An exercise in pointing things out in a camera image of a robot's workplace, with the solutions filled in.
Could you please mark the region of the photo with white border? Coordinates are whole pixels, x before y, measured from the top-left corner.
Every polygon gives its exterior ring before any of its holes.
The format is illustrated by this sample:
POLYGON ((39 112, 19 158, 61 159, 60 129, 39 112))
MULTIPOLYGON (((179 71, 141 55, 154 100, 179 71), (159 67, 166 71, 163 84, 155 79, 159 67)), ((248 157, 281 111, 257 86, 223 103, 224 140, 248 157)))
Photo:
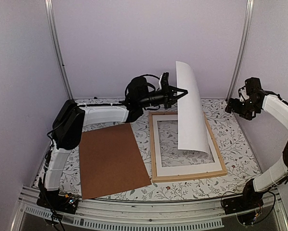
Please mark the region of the photo with white border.
POLYGON ((178 149, 208 153, 209 144, 199 89, 193 69, 176 62, 176 83, 188 93, 177 101, 178 149))

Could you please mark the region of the white photo mat board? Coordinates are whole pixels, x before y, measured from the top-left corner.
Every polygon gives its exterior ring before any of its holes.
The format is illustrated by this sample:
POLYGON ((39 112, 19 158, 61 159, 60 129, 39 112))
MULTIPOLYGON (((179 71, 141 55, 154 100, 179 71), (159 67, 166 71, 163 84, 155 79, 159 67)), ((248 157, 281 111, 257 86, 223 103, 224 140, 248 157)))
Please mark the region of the white photo mat board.
POLYGON ((191 140, 199 145, 178 146, 176 112, 150 113, 150 151, 153 182, 196 180, 225 176, 227 169, 212 129, 203 119, 206 131, 195 131, 191 140))

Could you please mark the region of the light wooden picture frame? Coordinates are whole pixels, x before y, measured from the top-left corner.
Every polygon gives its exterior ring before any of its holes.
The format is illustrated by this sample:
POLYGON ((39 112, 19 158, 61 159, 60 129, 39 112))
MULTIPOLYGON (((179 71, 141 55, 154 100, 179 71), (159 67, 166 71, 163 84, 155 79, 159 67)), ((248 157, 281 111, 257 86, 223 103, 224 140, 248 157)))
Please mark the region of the light wooden picture frame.
POLYGON ((159 139, 157 122, 177 120, 177 112, 149 113, 151 171, 153 182, 160 183, 198 180, 225 176, 227 174, 227 169, 212 129, 209 125, 206 115, 203 117, 207 130, 208 144, 214 162, 200 165, 163 167, 161 158, 161 142, 159 139))

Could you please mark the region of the brown backing board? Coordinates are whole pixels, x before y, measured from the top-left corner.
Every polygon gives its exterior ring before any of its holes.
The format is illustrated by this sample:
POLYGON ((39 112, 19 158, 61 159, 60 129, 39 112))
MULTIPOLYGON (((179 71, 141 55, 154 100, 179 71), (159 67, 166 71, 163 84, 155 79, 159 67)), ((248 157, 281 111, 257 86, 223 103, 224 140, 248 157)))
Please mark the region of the brown backing board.
POLYGON ((128 123, 84 132, 79 145, 79 169, 83 199, 151 184, 128 123))

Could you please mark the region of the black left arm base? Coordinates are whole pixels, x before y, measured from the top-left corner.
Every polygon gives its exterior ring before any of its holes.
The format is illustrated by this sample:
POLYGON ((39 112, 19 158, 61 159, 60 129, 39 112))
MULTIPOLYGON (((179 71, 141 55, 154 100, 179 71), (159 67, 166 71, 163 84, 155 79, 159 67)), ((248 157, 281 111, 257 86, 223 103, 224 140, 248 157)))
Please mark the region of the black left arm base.
POLYGON ((78 196, 67 193, 60 194, 60 190, 49 191, 45 188, 42 179, 38 182, 39 197, 37 205, 68 214, 75 214, 78 206, 78 196))

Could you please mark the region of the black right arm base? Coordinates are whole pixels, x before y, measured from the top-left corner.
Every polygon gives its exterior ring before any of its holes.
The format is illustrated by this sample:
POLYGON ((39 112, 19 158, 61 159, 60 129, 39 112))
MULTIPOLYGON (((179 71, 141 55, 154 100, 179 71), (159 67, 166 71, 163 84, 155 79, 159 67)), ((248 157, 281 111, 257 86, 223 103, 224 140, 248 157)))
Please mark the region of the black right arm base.
POLYGON ((253 181, 254 179, 251 179, 246 183, 241 196, 221 200, 221 206, 226 215, 263 205, 262 197, 264 193, 255 191, 253 181))

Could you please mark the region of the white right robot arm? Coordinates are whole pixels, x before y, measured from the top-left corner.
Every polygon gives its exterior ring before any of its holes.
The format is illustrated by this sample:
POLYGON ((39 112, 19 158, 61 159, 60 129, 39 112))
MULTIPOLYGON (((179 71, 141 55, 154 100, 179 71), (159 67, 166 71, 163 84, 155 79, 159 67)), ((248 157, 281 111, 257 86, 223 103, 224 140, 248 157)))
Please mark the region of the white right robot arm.
POLYGON ((263 171, 248 188, 262 193, 288 181, 288 103, 272 91, 253 90, 229 99, 225 110, 240 117, 238 122, 263 171))

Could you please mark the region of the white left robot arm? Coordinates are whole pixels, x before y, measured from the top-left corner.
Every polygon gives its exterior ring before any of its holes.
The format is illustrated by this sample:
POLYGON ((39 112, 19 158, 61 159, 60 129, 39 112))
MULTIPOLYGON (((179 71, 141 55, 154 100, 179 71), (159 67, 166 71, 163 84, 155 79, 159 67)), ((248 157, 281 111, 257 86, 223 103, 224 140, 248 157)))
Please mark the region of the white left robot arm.
POLYGON ((79 145, 84 126, 106 122, 131 123, 141 117, 145 110, 158 110, 160 106, 171 108, 178 99, 188 94, 187 90, 174 86, 148 91, 150 86, 127 87, 125 99, 119 103, 65 102, 53 122, 53 129, 47 133, 51 145, 45 157, 44 174, 38 182, 40 191, 45 192, 42 197, 45 204, 51 209, 61 205, 60 196, 54 193, 59 191, 59 174, 63 171, 69 151, 79 145))

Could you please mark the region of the floral patterned table cover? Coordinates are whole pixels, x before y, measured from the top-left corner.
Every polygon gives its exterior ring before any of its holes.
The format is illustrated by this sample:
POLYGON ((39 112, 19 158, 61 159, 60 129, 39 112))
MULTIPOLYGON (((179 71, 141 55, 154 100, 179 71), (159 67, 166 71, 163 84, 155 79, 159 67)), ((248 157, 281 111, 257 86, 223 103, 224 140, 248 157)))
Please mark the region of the floral patterned table cover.
MULTIPOLYGON (((178 201, 220 197, 224 193, 242 193, 246 182, 260 174, 254 154, 250 150, 235 117, 225 112, 225 101, 202 100, 201 103, 227 169, 225 176, 188 181, 153 182, 149 130, 149 113, 151 112, 145 111, 139 119, 128 124, 131 125, 151 184, 100 198, 124 201, 178 201)), ((177 107, 161 108, 157 112, 177 112, 177 107)), ((82 129, 82 134, 87 131, 121 124, 126 123, 107 122, 86 125, 82 129)), ((79 145, 69 151, 59 177, 61 194, 72 193, 82 196, 79 145)))

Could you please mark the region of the right aluminium corner post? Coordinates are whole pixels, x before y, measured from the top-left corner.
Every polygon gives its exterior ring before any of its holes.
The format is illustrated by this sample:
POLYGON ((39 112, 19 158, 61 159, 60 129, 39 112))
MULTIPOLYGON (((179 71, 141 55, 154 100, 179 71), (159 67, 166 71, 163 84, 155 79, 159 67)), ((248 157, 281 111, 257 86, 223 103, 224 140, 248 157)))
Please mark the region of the right aluminium corner post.
POLYGON ((250 32, 250 26, 251 26, 251 20, 252 20, 252 13, 254 8, 254 0, 247 0, 246 1, 246 10, 245 10, 245 16, 244 16, 244 22, 243 22, 243 28, 242 28, 242 35, 240 40, 240 45, 238 49, 238 54, 236 58, 236 62, 234 65, 233 75, 229 84, 229 89, 226 95, 226 101, 229 101, 230 98, 232 98, 234 89, 236 87, 240 69, 243 62, 243 57, 245 53, 245 49, 247 46, 248 36, 250 32))

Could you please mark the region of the aluminium corner post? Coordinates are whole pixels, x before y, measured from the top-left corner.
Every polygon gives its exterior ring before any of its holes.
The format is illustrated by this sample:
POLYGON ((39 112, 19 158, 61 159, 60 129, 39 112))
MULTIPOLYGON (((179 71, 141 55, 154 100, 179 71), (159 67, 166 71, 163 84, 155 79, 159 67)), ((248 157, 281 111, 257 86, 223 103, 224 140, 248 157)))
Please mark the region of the aluminium corner post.
POLYGON ((52 39, 52 43, 54 46, 54 51, 59 67, 59 71, 61 74, 61 78, 63 81, 63 87, 66 92, 67 98, 68 99, 74 99, 71 86, 69 83, 69 79, 67 77, 67 72, 65 69, 65 63, 63 60, 63 55, 59 43, 59 38, 58 38, 58 33, 57 33, 57 28, 56 28, 56 23, 55 23, 55 16, 54 16, 54 10, 53 10, 53 2, 51 0, 44 0, 45 2, 45 9, 46 9, 46 15, 47 15, 47 20, 50 28, 50 36, 52 39))
POLYGON ((230 98, 232 98, 234 89, 236 87, 240 69, 243 62, 243 57, 245 53, 245 49, 247 46, 248 36, 250 32, 250 26, 251 26, 251 20, 252 20, 252 13, 254 8, 254 0, 247 0, 246 1, 246 10, 245 10, 245 16, 244 16, 244 22, 243 22, 243 28, 242 28, 242 35, 240 40, 240 45, 238 49, 238 54, 236 58, 236 62, 234 65, 233 75, 229 84, 229 89, 226 95, 226 101, 229 101, 230 98))

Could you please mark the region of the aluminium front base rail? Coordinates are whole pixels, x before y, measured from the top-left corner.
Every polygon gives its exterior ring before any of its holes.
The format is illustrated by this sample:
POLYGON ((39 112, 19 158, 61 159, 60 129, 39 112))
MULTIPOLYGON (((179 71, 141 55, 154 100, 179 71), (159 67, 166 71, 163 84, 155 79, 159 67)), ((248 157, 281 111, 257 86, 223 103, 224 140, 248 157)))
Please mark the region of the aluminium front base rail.
POLYGON ((238 195, 229 192, 213 199, 187 201, 79 200, 75 213, 60 213, 60 219, 38 206, 38 196, 38 189, 22 188, 11 230, 288 231, 288 212, 276 189, 263 196, 262 206, 231 214, 225 208, 238 195))

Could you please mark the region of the left aluminium corner post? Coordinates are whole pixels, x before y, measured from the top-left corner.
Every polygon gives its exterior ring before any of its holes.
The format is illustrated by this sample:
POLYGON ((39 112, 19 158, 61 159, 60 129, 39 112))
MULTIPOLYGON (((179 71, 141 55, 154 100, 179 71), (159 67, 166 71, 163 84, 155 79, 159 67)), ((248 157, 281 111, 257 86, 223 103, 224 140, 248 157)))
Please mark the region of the left aluminium corner post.
POLYGON ((65 69, 65 63, 63 60, 63 55, 59 43, 59 38, 58 38, 58 33, 57 33, 57 28, 56 28, 56 23, 55 23, 55 16, 54 16, 54 10, 53 10, 53 2, 51 0, 44 0, 45 2, 45 9, 46 9, 46 15, 47 15, 47 20, 50 28, 50 36, 52 39, 52 43, 54 46, 54 51, 59 67, 59 71, 61 74, 61 78, 63 81, 63 87, 66 92, 67 98, 68 99, 74 99, 71 86, 69 83, 69 79, 67 77, 67 72, 65 69))

